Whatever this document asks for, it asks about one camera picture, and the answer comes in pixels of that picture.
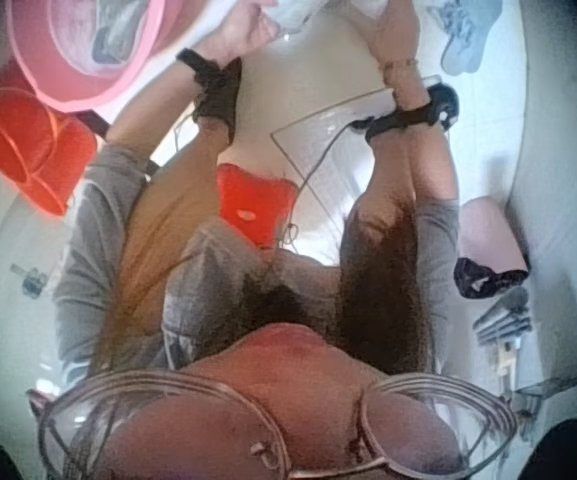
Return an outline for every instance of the pink basin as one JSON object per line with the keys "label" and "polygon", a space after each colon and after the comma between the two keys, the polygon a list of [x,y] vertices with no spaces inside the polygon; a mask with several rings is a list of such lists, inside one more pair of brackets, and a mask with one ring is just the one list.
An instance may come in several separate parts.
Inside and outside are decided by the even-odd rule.
{"label": "pink basin", "polygon": [[53,39],[49,14],[55,1],[85,4],[86,9],[95,4],[95,0],[7,0],[6,14],[12,48],[28,81],[43,103],[62,112],[89,110],[116,98],[153,53],[190,25],[184,17],[197,13],[197,3],[203,3],[150,0],[131,60],[123,68],[91,74],[72,66]]}

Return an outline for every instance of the orange bucket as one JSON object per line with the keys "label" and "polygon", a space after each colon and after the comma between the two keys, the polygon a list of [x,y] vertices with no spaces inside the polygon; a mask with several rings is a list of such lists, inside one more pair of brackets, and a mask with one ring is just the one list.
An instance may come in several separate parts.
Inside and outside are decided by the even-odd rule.
{"label": "orange bucket", "polygon": [[97,153],[97,139],[76,118],[66,117],[57,137],[54,151],[32,173],[21,193],[33,204],[52,215],[63,216],[68,201]]}
{"label": "orange bucket", "polygon": [[42,210],[64,215],[95,135],[75,117],[42,104],[19,66],[0,70],[0,172]]}
{"label": "orange bucket", "polygon": [[17,183],[52,153],[58,119],[30,92],[0,88],[0,172]]}

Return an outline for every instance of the gray slipper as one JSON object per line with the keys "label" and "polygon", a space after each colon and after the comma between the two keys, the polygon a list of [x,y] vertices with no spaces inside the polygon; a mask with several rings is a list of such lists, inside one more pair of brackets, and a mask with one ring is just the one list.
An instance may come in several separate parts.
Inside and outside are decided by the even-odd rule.
{"label": "gray slipper", "polygon": [[451,36],[441,59],[448,75],[479,70],[488,34],[502,9],[502,0],[452,0],[441,8],[428,7],[428,12]]}

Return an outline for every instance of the cable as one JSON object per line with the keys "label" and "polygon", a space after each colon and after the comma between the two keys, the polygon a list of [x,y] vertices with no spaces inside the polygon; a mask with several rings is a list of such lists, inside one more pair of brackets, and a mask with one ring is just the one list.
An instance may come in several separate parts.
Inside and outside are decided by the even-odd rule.
{"label": "cable", "polygon": [[[282,234],[282,238],[283,238],[282,242],[283,242],[284,246],[285,245],[293,245],[294,241],[297,239],[297,235],[299,235],[299,226],[292,223],[292,217],[293,217],[293,213],[295,211],[295,206],[297,205],[297,202],[299,201],[299,197],[301,196],[301,194],[303,193],[305,188],[308,186],[310,179],[313,177],[313,175],[315,173],[317,173],[317,171],[319,170],[321,165],[324,163],[324,161],[328,157],[328,154],[330,153],[330,150],[332,150],[332,147],[335,145],[335,143],[337,143],[337,141],[346,132],[346,130],[348,130],[349,128],[352,128],[353,130],[357,130],[357,131],[367,130],[368,127],[370,126],[370,124],[374,121],[374,119],[375,119],[375,117],[368,117],[368,118],[365,118],[363,120],[353,120],[352,122],[346,124],[341,130],[339,130],[336,133],[336,135],[332,138],[332,140],[328,143],[328,145],[326,145],[326,148],[324,149],[322,154],[319,156],[319,159],[317,160],[315,165],[313,165],[313,167],[310,169],[310,171],[306,174],[306,176],[304,177],[304,181],[301,183],[301,186],[297,190],[297,198],[295,198],[295,203],[293,204],[292,208],[290,209],[290,215],[288,217],[288,221],[286,223],[286,226],[285,226],[283,234]],[[296,230],[297,230],[296,233],[294,235],[290,235],[288,237],[288,239],[286,239],[286,235],[289,232],[294,231],[293,228],[296,228]]]}

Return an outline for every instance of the glass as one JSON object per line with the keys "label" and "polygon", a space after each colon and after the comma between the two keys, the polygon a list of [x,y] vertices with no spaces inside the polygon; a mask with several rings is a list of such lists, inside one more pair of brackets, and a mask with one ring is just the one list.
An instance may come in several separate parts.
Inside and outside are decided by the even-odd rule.
{"label": "glass", "polygon": [[[124,434],[129,419],[132,430]],[[492,462],[516,431],[509,407],[474,385],[438,375],[398,375],[363,393],[357,438],[349,445],[351,465],[292,470],[280,428],[254,400],[182,372],[132,371],[90,379],[48,405],[39,448],[49,474],[65,479],[105,478],[114,456],[124,451],[137,453],[116,463],[130,473],[138,465],[148,478],[172,471],[251,480],[385,479],[392,473],[461,479]],[[107,443],[111,436],[121,448]],[[160,449],[157,442],[175,448]]]}

